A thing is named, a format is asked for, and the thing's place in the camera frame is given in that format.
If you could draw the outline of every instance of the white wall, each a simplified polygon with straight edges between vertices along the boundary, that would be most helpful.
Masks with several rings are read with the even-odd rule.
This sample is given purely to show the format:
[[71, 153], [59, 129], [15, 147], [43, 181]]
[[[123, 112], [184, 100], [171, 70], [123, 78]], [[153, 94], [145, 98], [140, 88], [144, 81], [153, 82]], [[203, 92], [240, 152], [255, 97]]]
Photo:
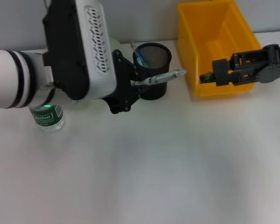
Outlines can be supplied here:
[[[101, 0], [110, 35], [121, 42], [177, 38], [177, 2], [190, 0]], [[280, 0], [236, 0], [251, 29], [280, 30]], [[0, 0], [0, 49], [45, 46], [42, 0]]]

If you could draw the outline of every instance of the yellow storage bin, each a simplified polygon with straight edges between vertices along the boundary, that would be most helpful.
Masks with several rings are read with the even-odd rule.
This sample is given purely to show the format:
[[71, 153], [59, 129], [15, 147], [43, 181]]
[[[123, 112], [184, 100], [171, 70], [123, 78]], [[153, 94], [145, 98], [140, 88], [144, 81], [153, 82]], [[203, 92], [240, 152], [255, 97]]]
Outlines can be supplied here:
[[233, 0], [213, 0], [178, 4], [180, 23], [178, 48], [187, 69], [187, 81], [195, 96], [246, 92], [254, 84], [216, 86], [200, 83], [200, 76], [213, 71], [212, 61], [233, 53], [260, 49]]

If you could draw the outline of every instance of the white table surface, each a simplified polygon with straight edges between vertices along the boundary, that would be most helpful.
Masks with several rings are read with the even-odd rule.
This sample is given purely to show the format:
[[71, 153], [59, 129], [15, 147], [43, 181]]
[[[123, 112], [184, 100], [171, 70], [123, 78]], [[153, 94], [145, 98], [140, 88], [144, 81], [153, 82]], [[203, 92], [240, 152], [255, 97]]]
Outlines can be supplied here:
[[181, 78], [129, 113], [64, 110], [44, 134], [28, 109], [0, 109], [0, 224], [280, 224], [280, 80], [198, 101]]

